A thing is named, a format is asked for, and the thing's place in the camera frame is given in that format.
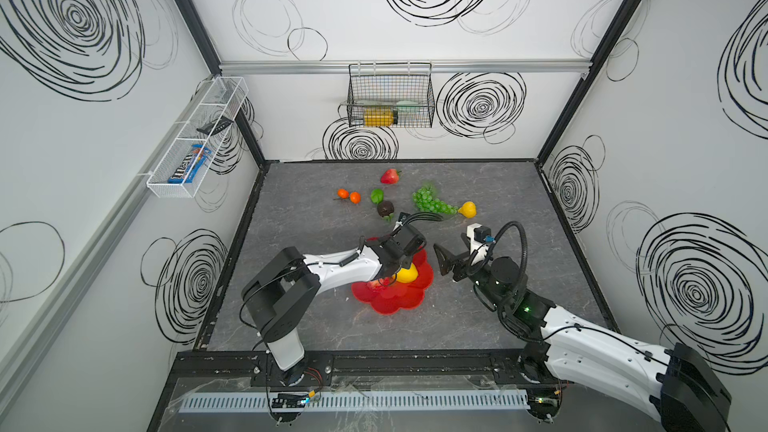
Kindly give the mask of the red flower-shaped fruit bowl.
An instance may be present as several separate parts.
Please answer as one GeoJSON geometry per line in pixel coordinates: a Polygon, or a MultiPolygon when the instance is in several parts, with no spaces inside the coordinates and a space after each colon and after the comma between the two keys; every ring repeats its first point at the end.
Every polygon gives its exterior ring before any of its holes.
{"type": "Polygon", "coordinates": [[[426,291],[432,285],[434,280],[434,271],[428,262],[428,254],[425,250],[419,251],[413,258],[412,264],[415,264],[419,276],[409,284],[398,283],[396,275],[386,277],[391,280],[388,287],[370,289],[368,282],[357,282],[350,286],[353,296],[362,303],[368,304],[376,313],[380,315],[392,315],[401,309],[418,308],[424,298],[426,291]]]}

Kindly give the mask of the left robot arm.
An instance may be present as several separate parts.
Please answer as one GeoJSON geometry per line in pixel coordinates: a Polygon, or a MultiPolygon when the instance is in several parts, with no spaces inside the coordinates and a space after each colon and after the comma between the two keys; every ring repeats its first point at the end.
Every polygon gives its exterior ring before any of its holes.
{"type": "Polygon", "coordinates": [[[305,348],[297,327],[316,296],[355,283],[391,278],[427,245],[411,225],[397,225],[381,237],[361,239],[349,250],[303,254],[291,246],[279,251],[241,291],[241,311],[260,336],[272,365],[287,384],[306,368],[305,348]]]}

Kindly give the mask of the small yellow pear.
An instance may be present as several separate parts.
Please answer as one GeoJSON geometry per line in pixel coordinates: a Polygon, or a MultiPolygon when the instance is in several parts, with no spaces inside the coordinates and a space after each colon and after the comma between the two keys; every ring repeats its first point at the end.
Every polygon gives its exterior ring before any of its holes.
{"type": "Polygon", "coordinates": [[[474,218],[477,215],[476,204],[472,201],[467,201],[458,209],[457,213],[465,218],[474,218]]]}

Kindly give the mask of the red strawberry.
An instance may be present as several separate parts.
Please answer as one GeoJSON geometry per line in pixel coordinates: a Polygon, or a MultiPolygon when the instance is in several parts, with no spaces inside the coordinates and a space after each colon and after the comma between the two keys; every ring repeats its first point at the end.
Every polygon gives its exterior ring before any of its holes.
{"type": "Polygon", "coordinates": [[[380,182],[385,185],[397,184],[399,181],[400,172],[394,168],[386,170],[380,178],[380,182]]]}

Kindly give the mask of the large yellow lemon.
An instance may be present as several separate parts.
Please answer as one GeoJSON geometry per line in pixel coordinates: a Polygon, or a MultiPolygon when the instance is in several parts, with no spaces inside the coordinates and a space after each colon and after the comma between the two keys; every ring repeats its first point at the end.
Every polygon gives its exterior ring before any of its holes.
{"type": "Polygon", "coordinates": [[[414,282],[419,276],[418,269],[415,264],[412,264],[409,268],[401,268],[396,274],[396,281],[398,283],[409,284],[414,282]]]}

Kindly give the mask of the green lime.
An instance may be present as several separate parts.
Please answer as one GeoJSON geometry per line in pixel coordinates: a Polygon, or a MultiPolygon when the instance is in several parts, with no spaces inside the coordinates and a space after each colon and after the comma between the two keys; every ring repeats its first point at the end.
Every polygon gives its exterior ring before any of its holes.
{"type": "Polygon", "coordinates": [[[384,200],[384,192],[382,189],[373,189],[370,193],[370,200],[372,203],[378,205],[384,200]]]}

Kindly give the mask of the dark purple mangosteen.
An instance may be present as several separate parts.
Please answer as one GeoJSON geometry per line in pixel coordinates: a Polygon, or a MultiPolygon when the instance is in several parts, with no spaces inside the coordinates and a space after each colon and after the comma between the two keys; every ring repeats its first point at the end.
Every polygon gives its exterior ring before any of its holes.
{"type": "Polygon", "coordinates": [[[391,221],[394,217],[395,207],[391,201],[383,200],[377,204],[377,214],[386,221],[391,221]]]}

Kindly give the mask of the red apple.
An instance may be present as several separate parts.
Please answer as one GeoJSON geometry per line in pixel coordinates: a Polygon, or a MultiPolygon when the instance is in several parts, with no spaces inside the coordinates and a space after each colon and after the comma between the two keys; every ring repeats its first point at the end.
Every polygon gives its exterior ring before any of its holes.
{"type": "Polygon", "coordinates": [[[378,289],[382,287],[388,287],[391,283],[391,280],[389,278],[383,278],[383,279],[377,279],[374,281],[370,281],[367,283],[367,286],[370,289],[378,289]]]}

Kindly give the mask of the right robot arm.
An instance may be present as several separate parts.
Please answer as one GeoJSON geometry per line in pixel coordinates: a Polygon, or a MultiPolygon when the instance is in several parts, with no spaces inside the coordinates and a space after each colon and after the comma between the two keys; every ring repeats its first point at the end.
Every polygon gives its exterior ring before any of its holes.
{"type": "Polygon", "coordinates": [[[694,348],[632,339],[569,312],[528,288],[525,258],[493,258],[487,244],[461,254],[434,250],[441,273],[471,281],[502,326],[525,342],[518,367],[526,379],[583,385],[646,413],[666,431],[729,430],[731,394],[694,348]]]}

